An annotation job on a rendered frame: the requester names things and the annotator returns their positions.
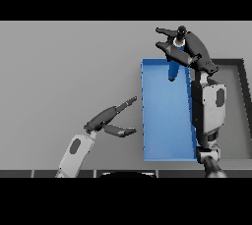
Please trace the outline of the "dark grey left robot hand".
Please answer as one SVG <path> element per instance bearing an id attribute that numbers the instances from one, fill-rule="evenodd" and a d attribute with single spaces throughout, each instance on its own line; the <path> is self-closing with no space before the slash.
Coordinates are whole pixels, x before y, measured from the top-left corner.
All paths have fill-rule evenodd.
<path id="1" fill-rule="evenodd" d="M 94 116 L 91 120 L 89 120 L 84 126 L 84 129 L 89 135 L 91 135 L 92 133 L 97 133 L 101 130 L 104 130 L 107 134 L 110 134 L 119 138 L 125 138 L 132 134 L 135 134 L 137 132 L 135 128 L 121 128 L 114 125 L 110 125 L 110 122 L 119 113 L 125 110 L 128 106 L 132 105 L 136 100 L 137 100 L 137 97 L 134 96 L 126 100 L 124 103 L 122 103 L 119 106 L 111 106 L 104 109 L 103 111 L 98 113 L 96 116 Z"/>

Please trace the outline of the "blue pipe with dark end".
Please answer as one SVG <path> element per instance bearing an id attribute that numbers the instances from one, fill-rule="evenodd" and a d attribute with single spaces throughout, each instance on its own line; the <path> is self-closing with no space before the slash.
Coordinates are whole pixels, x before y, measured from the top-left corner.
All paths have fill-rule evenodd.
<path id="1" fill-rule="evenodd" d="M 174 38 L 170 40 L 173 46 L 178 48 L 180 51 L 184 50 L 185 47 L 185 34 L 187 32 L 187 29 L 185 26 L 180 26 L 177 29 L 177 34 Z M 171 82 L 174 82 L 179 71 L 180 64 L 171 60 L 169 62 L 169 70 L 168 70 L 168 79 Z"/>

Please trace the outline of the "blue bin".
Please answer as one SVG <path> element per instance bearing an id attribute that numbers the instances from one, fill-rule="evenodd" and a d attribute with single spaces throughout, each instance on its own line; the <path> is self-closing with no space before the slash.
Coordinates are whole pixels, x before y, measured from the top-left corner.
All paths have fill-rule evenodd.
<path id="1" fill-rule="evenodd" d="M 180 66 L 173 82 L 165 58 L 142 59 L 142 126 L 145 161 L 195 161 L 190 70 Z"/>

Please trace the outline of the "dark grey bin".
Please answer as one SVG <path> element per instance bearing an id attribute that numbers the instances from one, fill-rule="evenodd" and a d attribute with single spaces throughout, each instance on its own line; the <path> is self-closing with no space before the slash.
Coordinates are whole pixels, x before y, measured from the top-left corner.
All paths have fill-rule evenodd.
<path id="1" fill-rule="evenodd" d="M 226 113 L 220 128 L 221 159 L 252 159 L 252 101 L 243 59 L 214 59 L 212 79 L 226 87 Z"/>

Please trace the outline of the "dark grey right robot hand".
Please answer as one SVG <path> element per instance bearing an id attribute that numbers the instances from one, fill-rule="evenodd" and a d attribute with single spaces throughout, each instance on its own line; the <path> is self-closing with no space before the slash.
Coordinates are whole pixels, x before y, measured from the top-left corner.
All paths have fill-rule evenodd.
<path id="1" fill-rule="evenodd" d="M 212 76 L 219 70 L 210 57 L 205 44 L 185 26 L 177 30 L 156 28 L 157 33 L 167 36 L 166 42 L 157 42 L 156 47 L 163 51 L 168 62 L 175 61 L 184 67 Z"/>

